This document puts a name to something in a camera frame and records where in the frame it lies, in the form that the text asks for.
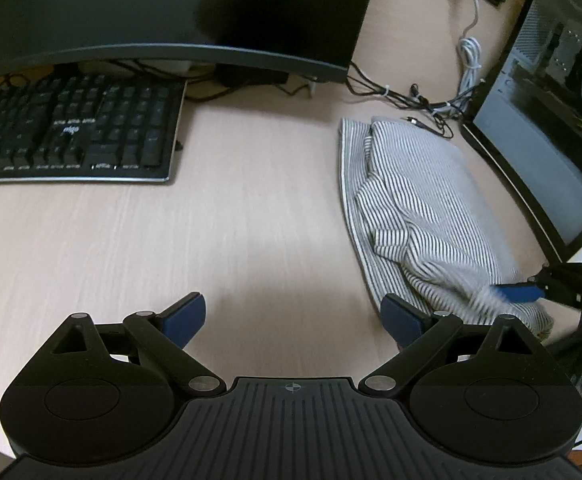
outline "keyboard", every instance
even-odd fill
[[[0,88],[0,182],[166,182],[184,86],[103,74]]]

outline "desk surface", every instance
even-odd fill
[[[493,62],[522,0],[482,4]],[[471,0],[372,0],[356,52],[377,80],[442,100]],[[192,290],[208,304],[187,347],[237,375],[352,376],[392,357],[349,241],[338,192],[338,123],[400,114],[337,85],[312,100],[245,89],[183,111],[170,186],[0,185],[0,397],[72,312],[119,322]],[[456,136],[522,270],[544,258],[488,166]],[[0,427],[0,451],[9,453]]]

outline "computer monitor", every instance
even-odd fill
[[[526,0],[466,124],[550,262],[582,250],[582,0]]]
[[[0,75],[179,59],[344,81],[369,0],[0,0]]]

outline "striped cloth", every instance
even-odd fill
[[[471,324],[514,314],[537,335],[538,303],[507,303],[492,287],[523,281],[503,232],[450,142],[405,121],[344,119],[340,186],[370,293],[393,292],[423,312]]]

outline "textured rubber pad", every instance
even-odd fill
[[[240,378],[191,401],[169,434],[117,463],[65,468],[22,457],[4,480],[582,480],[567,460],[477,465],[428,443],[393,400],[347,379]]]

